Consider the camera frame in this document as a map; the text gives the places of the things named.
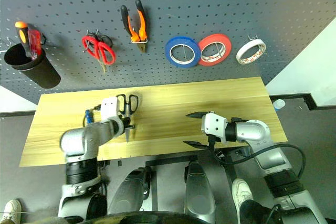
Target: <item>black scissors handle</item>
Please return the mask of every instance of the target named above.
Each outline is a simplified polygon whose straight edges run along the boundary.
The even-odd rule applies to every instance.
[[[139,106],[139,97],[137,97],[135,94],[130,94],[129,95],[129,102],[127,102],[125,94],[118,94],[117,98],[118,97],[123,97],[123,110],[120,110],[119,112],[121,114],[125,115],[126,114],[126,106],[128,106],[130,115],[134,114],[134,112],[138,109],[138,106]],[[135,100],[136,100],[136,106],[135,106],[134,110],[132,110],[132,97],[134,97]]]

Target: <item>red tape roll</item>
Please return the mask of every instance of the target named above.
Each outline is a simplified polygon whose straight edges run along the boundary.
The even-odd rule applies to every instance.
[[[215,44],[217,46],[218,52],[212,56],[204,56],[202,54],[203,50],[210,44]],[[222,62],[230,54],[231,51],[231,41],[224,34],[212,34],[202,39],[198,43],[198,46],[201,50],[201,59],[198,64],[203,66],[213,66]]]

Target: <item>person's foot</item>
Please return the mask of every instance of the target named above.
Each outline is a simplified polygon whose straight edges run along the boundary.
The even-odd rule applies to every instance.
[[[4,214],[2,215],[1,222],[4,220],[11,220],[15,224],[20,224],[21,222],[21,212],[22,207],[20,201],[17,199],[12,199],[5,205]]]
[[[233,183],[232,183],[232,197],[233,201],[236,206],[237,210],[237,216],[238,216],[238,224],[240,224],[240,207],[243,204],[243,202],[251,199],[253,200],[252,197],[252,192],[248,186],[248,184],[245,182],[245,180],[241,178],[236,178]]]

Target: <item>pliers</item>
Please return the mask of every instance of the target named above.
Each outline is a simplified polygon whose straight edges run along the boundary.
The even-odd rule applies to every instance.
[[[139,34],[134,30],[131,24],[131,18],[128,14],[127,7],[122,5],[120,7],[122,22],[124,23],[124,27],[126,31],[131,36],[131,42],[136,43],[139,50],[141,52],[145,52],[146,43],[147,43],[147,33],[146,33],[146,15],[144,9],[142,7],[140,0],[135,0],[135,5],[138,10],[139,18],[140,18],[140,29]]]

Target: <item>black scissors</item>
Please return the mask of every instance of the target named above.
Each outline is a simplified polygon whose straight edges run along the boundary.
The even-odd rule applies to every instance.
[[[139,97],[134,94],[130,94],[128,97],[129,102],[127,102],[125,94],[118,94],[117,98],[121,98],[122,110],[119,110],[120,114],[124,115],[126,118],[129,118],[134,112],[138,109],[139,106]],[[134,128],[134,125],[129,125],[125,127],[125,138],[128,143],[130,137],[130,130]]]

